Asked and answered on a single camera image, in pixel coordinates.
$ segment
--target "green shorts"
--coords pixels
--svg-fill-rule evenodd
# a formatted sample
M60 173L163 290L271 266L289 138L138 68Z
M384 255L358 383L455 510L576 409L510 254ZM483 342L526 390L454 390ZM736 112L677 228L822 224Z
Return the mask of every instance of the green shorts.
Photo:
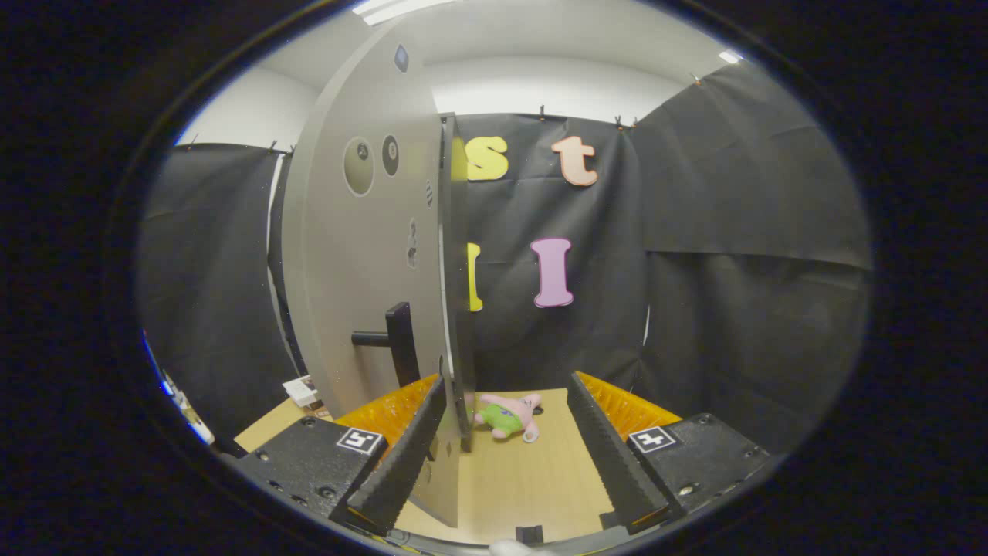
M484 417L484 422L492 428L503 430L505 434L514 434L522 429L522 420L497 404L487 406L480 414Z

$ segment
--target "yellow letter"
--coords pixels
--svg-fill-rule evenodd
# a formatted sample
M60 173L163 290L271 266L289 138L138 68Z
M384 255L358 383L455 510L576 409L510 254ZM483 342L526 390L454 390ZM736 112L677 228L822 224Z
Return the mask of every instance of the yellow letter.
M466 179L497 179L508 173L508 144L501 138L473 138L466 144Z
M477 297L477 274L476 260L480 254L480 245L468 243L466 245L466 280L470 288L470 311L476 313L484 308L484 302Z

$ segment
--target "white wall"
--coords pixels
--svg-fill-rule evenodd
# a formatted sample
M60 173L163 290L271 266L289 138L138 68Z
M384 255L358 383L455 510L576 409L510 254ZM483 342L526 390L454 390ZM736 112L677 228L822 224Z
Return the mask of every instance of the white wall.
M440 112L537 114L623 123L639 120L684 89L627 67L575 58L496 56L429 65Z
M177 144L225 142L290 150L298 142L319 91L295 79L252 67L219 92Z
M494 56L426 66L440 112L537 114L630 124L683 85L627 67L574 58ZM222 142L289 150L320 90L255 66L196 116L177 144Z

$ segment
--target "ceiling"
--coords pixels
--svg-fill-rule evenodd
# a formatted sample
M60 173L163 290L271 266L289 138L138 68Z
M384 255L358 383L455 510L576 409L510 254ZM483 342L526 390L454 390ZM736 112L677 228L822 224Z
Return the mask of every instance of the ceiling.
M460 0L402 16L427 65L538 55L621 65L689 85L724 45L635 0ZM261 65L321 90L373 28L353 13L288 41Z

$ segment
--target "black frame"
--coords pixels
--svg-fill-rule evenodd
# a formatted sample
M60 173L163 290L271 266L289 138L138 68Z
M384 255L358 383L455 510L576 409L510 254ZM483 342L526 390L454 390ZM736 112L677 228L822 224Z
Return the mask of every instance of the black frame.
M19 451L7 476L23 502L15 550L42 553L73 542L203 553L369 546L351 531L330 534L265 506L267 495L194 438L153 373L144 372L150 362L128 295L139 186L181 123L279 41L270 30L297 32L341 8L322 5L289 18L303 2L120 6L109 38L97 33L96 41L74 32L104 23L105 13L76 4L45 19L47 6L22 8L27 39L18 63L35 64L14 73L21 85L15 102L25 107L15 116L30 117L10 130L22 138L13 181L26 208L7 220L17 268L9 281L20 292L6 320L17 377L9 394L25 417L14 423ZM934 535L941 545L968 549L984 542L964 505L983 492L983 479L962 488L968 469L958 463L983 430L970 418L981 416L974 370L983 348L974 333L983 326L978 292L986 291L975 266L981 242L970 232L983 219L973 187L982 143L972 138L983 122L974 86L977 18L973 4L970 13L963 4L930 6L915 21L896 9L881 2L676 5L757 58L841 142L866 184L876 291L859 372L837 407L766 488L749 485L748 496L717 515L670 527L662 542L671 552L702 541L709 543L704 552L735 553L918 550L918 541ZM65 48L66 34L79 44ZM903 52L903 62L893 59ZM931 79L928 71L940 75ZM941 94L945 88L950 95ZM108 232L106 222L113 222ZM35 391L37 381L58 385L58 411L38 411L50 398ZM909 438L924 439L923 448L904 447ZM59 488L66 484L74 488ZM169 496L149 505L135 484ZM189 508L197 519L188 519ZM609 553L644 549L647 540Z

